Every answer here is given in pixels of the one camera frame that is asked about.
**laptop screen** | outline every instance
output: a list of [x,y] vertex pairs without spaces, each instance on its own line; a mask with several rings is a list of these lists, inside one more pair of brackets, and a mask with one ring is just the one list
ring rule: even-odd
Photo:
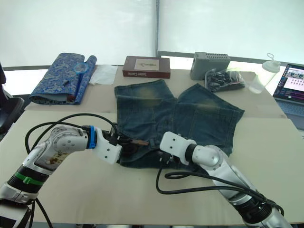
[[273,97],[304,104],[304,66],[288,64]]

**denim fabric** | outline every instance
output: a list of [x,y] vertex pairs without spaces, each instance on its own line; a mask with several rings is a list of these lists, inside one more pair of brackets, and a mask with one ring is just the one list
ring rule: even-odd
[[[199,84],[174,98],[164,80],[117,86],[117,123],[119,131],[133,139],[148,141],[148,146],[121,156],[122,166],[158,168],[159,148],[167,131],[179,133],[200,145],[216,145],[227,155],[232,153],[234,129],[244,111],[220,99]],[[194,169],[180,163],[171,168]]]

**box label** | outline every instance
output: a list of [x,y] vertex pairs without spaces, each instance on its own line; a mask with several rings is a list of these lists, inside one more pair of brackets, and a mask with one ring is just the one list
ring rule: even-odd
[[128,76],[147,77],[147,73],[128,72]]
[[135,62],[135,70],[159,70],[158,59],[137,58]]

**blue patterned cloth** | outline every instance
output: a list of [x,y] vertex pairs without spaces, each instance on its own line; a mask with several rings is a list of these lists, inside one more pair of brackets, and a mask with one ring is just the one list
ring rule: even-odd
[[90,56],[85,62],[86,72],[78,73],[74,67],[83,63],[80,54],[61,53],[38,83],[29,99],[42,105],[79,105],[93,74],[97,58]]

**red box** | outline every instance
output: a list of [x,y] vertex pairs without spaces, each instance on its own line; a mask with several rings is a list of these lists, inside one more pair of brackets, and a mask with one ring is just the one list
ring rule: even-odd
[[170,78],[170,59],[127,56],[123,66],[123,76]]

